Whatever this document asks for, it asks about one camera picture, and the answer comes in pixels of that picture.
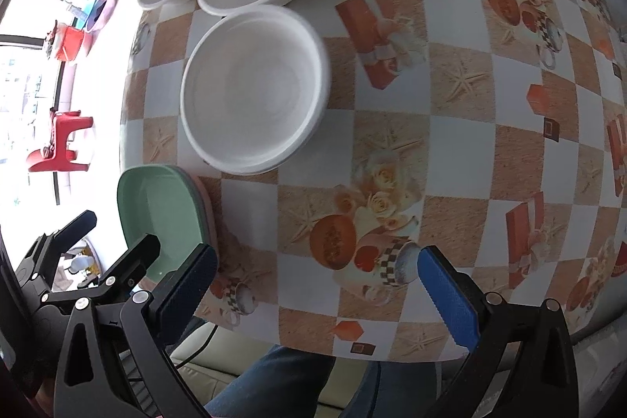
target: metal screw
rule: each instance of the metal screw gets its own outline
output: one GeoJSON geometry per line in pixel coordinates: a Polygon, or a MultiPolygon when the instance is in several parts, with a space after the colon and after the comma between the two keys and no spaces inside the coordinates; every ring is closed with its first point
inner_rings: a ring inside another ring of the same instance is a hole
{"type": "Polygon", "coordinates": [[[503,296],[499,293],[488,293],[485,295],[485,299],[491,305],[500,305],[503,303],[503,296]]]}
{"type": "Polygon", "coordinates": [[[87,305],[89,305],[89,300],[87,298],[78,298],[74,304],[78,310],[84,310],[87,308],[87,305]]]}
{"type": "Polygon", "coordinates": [[[559,301],[557,301],[556,299],[553,299],[553,298],[548,299],[545,302],[545,304],[546,304],[547,308],[549,310],[553,311],[553,312],[557,312],[561,308],[560,304],[559,304],[559,301]]]}
{"type": "Polygon", "coordinates": [[[139,291],[133,295],[133,301],[136,303],[143,303],[148,300],[150,295],[146,291],[139,291]]]}

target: checkered tablecloth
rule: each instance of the checkered tablecloth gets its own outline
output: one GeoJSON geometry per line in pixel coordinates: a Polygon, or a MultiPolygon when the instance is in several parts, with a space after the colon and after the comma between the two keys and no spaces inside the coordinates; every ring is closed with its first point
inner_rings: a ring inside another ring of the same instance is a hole
{"type": "Polygon", "coordinates": [[[335,356],[457,358],[411,271],[412,247],[435,244],[482,290],[553,297],[572,331],[587,324],[627,224],[625,57],[603,0],[288,7],[327,46],[328,110],[253,177],[212,169],[181,124],[186,60],[218,18],[167,5],[138,30],[121,164],[179,165],[205,186],[221,268],[197,314],[335,356]]]}

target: sofa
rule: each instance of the sofa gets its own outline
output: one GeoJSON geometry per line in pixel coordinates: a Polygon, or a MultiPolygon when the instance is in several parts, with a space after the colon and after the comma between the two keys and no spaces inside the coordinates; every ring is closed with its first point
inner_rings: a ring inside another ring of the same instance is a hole
{"type": "MultiPolygon", "coordinates": [[[[206,323],[192,332],[171,354],[176,364],[185,360],[205,341],[213,324],[206,323]]],[[[197,400],[205,404],[232,380],[261,358],[271,344],[218,328],[209,345],[179,369],[197,400]]],[[[365,360],[338,358],[320,394],[315,418],[336,418],[350,402],[366,371],[365,360]]]]}

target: jeans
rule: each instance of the jeans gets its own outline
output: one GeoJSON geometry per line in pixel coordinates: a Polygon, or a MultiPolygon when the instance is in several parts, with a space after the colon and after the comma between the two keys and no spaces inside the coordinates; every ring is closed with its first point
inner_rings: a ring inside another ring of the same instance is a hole
{"type": "MultiPolygon", "coordinates": [[[[334,363],[333,356],[274,346],[205,409],[225,418],[312,418],[334,363]]],[[[373,402],[371,418],[419,418],[436,396],[435,364],[370,362],[341,418],[367,418],[373,402]]]]}

